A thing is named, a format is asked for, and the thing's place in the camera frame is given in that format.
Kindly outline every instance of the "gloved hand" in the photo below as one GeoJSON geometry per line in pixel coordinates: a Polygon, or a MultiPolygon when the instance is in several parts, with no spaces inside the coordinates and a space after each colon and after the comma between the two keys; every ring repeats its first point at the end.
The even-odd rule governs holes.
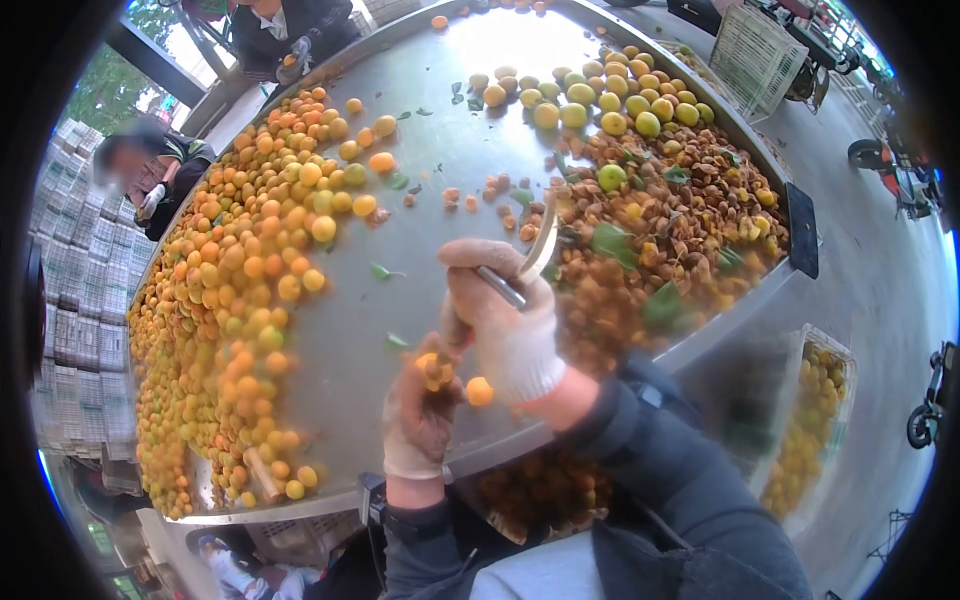
{"type": "MultiPolygon", "coordinates": [[[[429,333],[416,355],[436,352],[440,336],[429,333]]],[[[383,470],[405,479],[442,474],[446,445],[453,434],[456,405],[465,400],[460,379],[429,392],[423,369],[409,361],[394,379],[383,403],[383,470]]]]}
{"type": "Polygon", "coordinates": [[[156,205],[159,204],[167,195],[167,184],[161,181],[156,185],[156,187],[150,190],[150,193],[147,194],[147,197],[143,200],[143,204],[140,205],[140,208],[137,209],[137,217],[141,219],[149,219],[154,216],[154,211],[156,210],[156,205]]]}
{"type": "Polygon", "coordinates": [[[508,406],[553,391],[564,378],[566,364],[557,355],[557,315],[546,280],[538,277],[530,285],[517,286],[527,299],[526,309],[518,312],[474,271],[486,265],[508,281],[515,279],[523,255],[510,244],[458,240],[441,247],[437,256],[449,268],[449,289],[441,309],[444,341],[462,349],[463,333],[472,328],[480,373],[508,406]]]}
{"type": "Polygon", "coordinates": [[[310,55],[310,46],[310,38],[307,36],[300,36],[291,44],[290,56],[294,58],[293,64],[286,66],[281,60],[276,68],[276,80],[280,85],[295,84],[303,77],[303,66],[310,55]]]}

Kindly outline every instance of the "electric scooter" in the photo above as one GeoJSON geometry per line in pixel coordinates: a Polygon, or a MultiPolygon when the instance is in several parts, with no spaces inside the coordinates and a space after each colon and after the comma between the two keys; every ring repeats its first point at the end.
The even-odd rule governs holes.
{"type": "Polygon", "coordinates": [[[906,439],[916,449],[936,444],[940,435],[941,423],[947,418],[947,395],[944,394],[944,382],[953,368],[953,354],[956,346],[953,342],[943,342],[940,350],[930,356],[930,368],[933,376],[926,387],[924,403],[913,409],[906,422],[906,439]]]}

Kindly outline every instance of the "cable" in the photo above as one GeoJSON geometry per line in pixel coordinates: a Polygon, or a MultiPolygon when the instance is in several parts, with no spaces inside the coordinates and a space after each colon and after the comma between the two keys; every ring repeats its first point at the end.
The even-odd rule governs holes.
{"type": "Polygon", "coordinates": [[[377,549],[376,543],[374,543],[373,541],[373,528],[369,523],[367,524],[367,535],[370,537],[370,551],[373,552],[373,570],[376,571],[376,578],[380,580],[380,588],[383,589],[384,592],[386,592],[387,580],[384,579],[383,577],[383,574],[386,571],[386,567],[383,567],[383,568],[380,567],[380,557],[379,557],[380,553],[377,549]]]}

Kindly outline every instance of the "scooter wheel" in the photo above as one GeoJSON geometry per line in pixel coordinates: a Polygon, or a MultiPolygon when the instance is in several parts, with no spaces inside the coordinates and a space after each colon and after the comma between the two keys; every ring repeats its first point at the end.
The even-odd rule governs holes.
{"type": "Polygon", "coordinates": [[[913,409],[906,422],[906,440],[917,450],[927,447],[933,442],[930,436],[930,428],[926,426],[926,419],[929,417],[928,411],[926,405],[922,404],[913,409]]]}
{"type": "Polygon", "coordinates": [[[881,157],[883,144],[878,139],[858,139],[847,149],[847,159],[858,169],[879,171],[886,166],[881,157]]]}

